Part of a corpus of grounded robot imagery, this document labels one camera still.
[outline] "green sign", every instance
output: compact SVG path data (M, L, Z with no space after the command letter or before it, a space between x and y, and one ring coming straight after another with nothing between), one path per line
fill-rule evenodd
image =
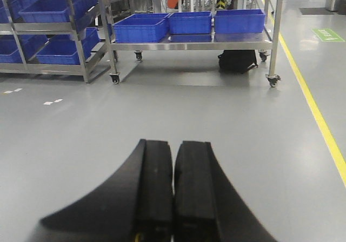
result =
M345 42L337 33L331 29L312 29L312 31L320 38L323 42Z

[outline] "yellow tape line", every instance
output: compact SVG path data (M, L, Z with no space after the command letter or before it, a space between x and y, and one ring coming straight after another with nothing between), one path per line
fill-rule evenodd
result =
M274 24L274 19L272 17L272 15L269 16L272 24ZM315 118L315 121L318 125L318 128L320 129L322 136L324 138L325 143L327 144L327 147L331 153L331 156L333 157L334 163L336 165L336 168L339 171L339 174L341 176L342 181L344 182L344 185L346 187L346 162L344 157L341 154L341 151L338 147L338 145L335 142L335 139L333 137L333 135L330 132L330 129L327 125L327 123L325 122L315 100L314 97L311 94L311 91L297 65L297 63L295 62L291 51L289 50L289 48L287 47L286 41L285 39L282 37L281 33L279 33L279 41L280 44L284 50L284 52L286 53L287 59L292 67L292 70L298 80L299 85L301 86L301 89L303 91L303 94L305 96L305 99L307 100L307 103L310 107L310 110L312 112L312 115Z

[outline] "metal shelving rack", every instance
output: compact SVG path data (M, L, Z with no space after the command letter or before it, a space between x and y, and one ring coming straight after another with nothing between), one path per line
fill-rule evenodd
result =
M280 31L280 20L282 11L282 0L276 0L275 11L275 25L272 35L265 27L265 30L259 34L226 34L218 35L217 41L215 34L211 34L211 41L209 42L185 42L177 43L172 42L170 37L166 37L159 43L115 43L115 33L112 28L111 9L109 0L98 0L101 5L101 17L105 31L105 42L110 56L111 78L117 84L120 82L119 72L116 69L116 62L118 60L118 50L134 50L136 51L137 59L141 59L142 50L223 50L223 49L259 49L271 50L270 56L270 69L266 75L270 86L276 86L280 76L275 74L275 64L277 47ZM268 21L268 7L269 0L265 0L264 11L266 13L266 21Z
M98 49L90 59L86 60L84 57L81 36L83 30L78 30L77 25L79 23L88 25L99 14L99 4L91 8L82 18L78 21L75 20L74 6L72 0L66 0L70 7L70 22L66 23L23 23L17 22L12 19L11 13L8 7L8 0L3 0L3 4L6 10L6 14L9 19L9 23L0 24L0 35L13 35L17 43L19 54L23 63L0 63L1 73L34 73L34 74L46 74L46 75L73 75L83 76L84 81L89 83L95 79L98 75L106 70L109 70L110 66L106 66L101 70L94 70L99 61L107 53L106 44L102 43L102 46ZM35 57L25 59L21 41L19 35L32 34L32 35L55 35L55 34L71 34L75 40L77 52L79 56L80 65L58 65L58 64L40 64Z

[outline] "black bag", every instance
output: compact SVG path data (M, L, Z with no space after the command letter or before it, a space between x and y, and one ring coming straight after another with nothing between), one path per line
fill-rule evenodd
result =
M218 59L220 73L245 73L258 67L254 50L224 50Z

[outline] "shelf tier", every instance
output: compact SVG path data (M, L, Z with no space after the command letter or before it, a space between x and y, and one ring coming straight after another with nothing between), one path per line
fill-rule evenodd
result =
M99 12L99 4L92 7L82 18L76 21L79 25L89 25L95 19ZM70 34L73 32L70 22L52 22L52 23L14 23L17 34ZM12 35L11 25L9 23L0 24L0 35Z
M13 35L12 27L9 23L0 23L0 35Z
M86 70L90 74L94 67L106 54L106 44L102 44L100 49L86 63ZM27 69L22 63L0 63L0 73L35 73L40 75L68 75L82 76L81 65L58 65L58 64L34 64L27 63Z
M201 41L190 42L190 39ZM236 50L268 49L272 41L267 34L210 34L210 35L168 35L159 43L112 43L113 50Z

